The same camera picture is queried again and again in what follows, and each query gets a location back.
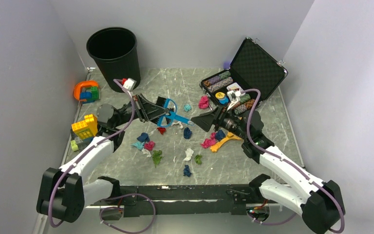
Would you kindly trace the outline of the blue hand brush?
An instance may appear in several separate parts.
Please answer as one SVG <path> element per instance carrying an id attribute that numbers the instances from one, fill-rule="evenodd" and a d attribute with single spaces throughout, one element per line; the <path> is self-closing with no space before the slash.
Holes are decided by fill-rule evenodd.
<path id="1" fill-rule="evenodd" d="M 169 108 L 170 104 L 173 104 L 174 110 L 171 110 Z M 185 117 L 182 117 L 177 114 L 177 104 L 174 100 L 170 98 L 164 98 L 164 97 L 158 97 L 156 101 L 156 105 L 164 107 L 165 110 L 168 110 L 168 113 L 165 113 L 164 115 L 158 117 L 155 121 L 156 125 L 158 127 L 169 127 L 174 121 L 180 121 L 181 123 L 193 126 L 194 123 Z"/>

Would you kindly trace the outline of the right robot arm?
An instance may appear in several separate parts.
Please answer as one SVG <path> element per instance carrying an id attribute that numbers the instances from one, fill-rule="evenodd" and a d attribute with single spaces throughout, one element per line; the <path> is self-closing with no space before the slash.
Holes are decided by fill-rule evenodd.
<path id="1" fill-rule="evenodd" d="M 254 202 L 272 200 L 299 215 L 305 225 L 316 234 L 324 234 L 337 223 L 344 231 L 346 214 L 341 189 L 312 175 L 287 157 L 263 134 L 264 124 L 257 111 L 236 116 L 225 107 L 217 107 L 191 119 L 195 125 L 209 132 L 221 128 L 243 139 L 244 154 L 285 181 L 282 185 L 270 176 L 261 174 L 249 183 L 249 196 Z"/>

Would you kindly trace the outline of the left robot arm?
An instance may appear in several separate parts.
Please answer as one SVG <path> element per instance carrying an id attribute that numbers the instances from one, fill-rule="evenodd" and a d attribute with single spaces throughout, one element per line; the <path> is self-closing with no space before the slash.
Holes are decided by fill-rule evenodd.
<path id="1" fill-rule="evenodd" d="M 110 104 L 100 105 L 96 111 L 98 132 L 90 144 L 68 163 L 43 173 L 36 211 L 73 223 L 89 205 L 102 200 L 109 205 L 117 203 L 122 195 L 119 180 L 101 176 L 90 184 L 85 181 L 121 145 L 125 132 L 118 126 L 129 126 L 137 118 L 142 122 L 156 122 L 170 111 L 166 98 L 158 97 L 153 103 L 142 94 L 132 96 L 119 109 Z"/>

